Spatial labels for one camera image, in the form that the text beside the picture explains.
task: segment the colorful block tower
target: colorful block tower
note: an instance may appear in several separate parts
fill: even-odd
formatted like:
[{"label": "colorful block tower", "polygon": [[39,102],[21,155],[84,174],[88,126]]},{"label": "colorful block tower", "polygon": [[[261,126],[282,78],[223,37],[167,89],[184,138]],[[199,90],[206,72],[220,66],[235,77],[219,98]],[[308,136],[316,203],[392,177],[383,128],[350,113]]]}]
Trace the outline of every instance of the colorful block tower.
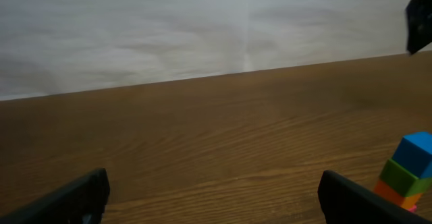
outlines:
[{"label": "colorful block tower", "polygon": [[373,191],[402,208],[413,210],[431,184],[432,135],[419,132],[403,137]]}]

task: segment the blue block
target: blue block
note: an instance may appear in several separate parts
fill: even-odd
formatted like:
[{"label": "blue block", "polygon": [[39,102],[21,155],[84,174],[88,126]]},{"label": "blue block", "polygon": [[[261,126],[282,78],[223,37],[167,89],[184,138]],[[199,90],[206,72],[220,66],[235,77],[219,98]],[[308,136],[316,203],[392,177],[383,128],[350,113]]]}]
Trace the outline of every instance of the blue block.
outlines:
[{"label": "blue block", "polygon": [[432,177],[432,135],[419,132],[404,136],[392,159],[419,179]]}]

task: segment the green block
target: green block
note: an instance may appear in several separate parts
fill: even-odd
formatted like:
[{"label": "green block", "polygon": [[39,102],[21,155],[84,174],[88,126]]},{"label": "green block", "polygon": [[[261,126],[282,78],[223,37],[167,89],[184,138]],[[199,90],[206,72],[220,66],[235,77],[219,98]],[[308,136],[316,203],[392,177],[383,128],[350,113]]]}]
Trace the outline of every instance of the green block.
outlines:
[{"label": "green block", "polygon": [[379,178],[403,197],[424,193],[432,184],[432,177],[419,179],[392,159],[387,161]]}]

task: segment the wooden table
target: wooden table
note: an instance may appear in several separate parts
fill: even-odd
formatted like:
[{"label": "wooden table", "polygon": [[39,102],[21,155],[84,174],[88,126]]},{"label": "wooden table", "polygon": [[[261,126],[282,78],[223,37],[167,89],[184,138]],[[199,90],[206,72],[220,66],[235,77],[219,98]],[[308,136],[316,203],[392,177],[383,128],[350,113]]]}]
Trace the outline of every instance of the wooden table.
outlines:
[{"label": "wooden table", "polygon": [[323,170],[372,188],[422,130],[432,53],[3,101],[0,213],[105,167],[106,224],[324,223]]}]

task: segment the white sheet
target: white sheet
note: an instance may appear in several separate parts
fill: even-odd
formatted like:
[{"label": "white sheet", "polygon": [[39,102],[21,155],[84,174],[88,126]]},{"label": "white sheet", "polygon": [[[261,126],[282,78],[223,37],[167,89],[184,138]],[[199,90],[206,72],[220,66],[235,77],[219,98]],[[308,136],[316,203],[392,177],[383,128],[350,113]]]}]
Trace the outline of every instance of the white sheet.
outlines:
[{"label": "white sheet", "polygon": [[409,0],[0,0],[0,100],[405,52]]}]

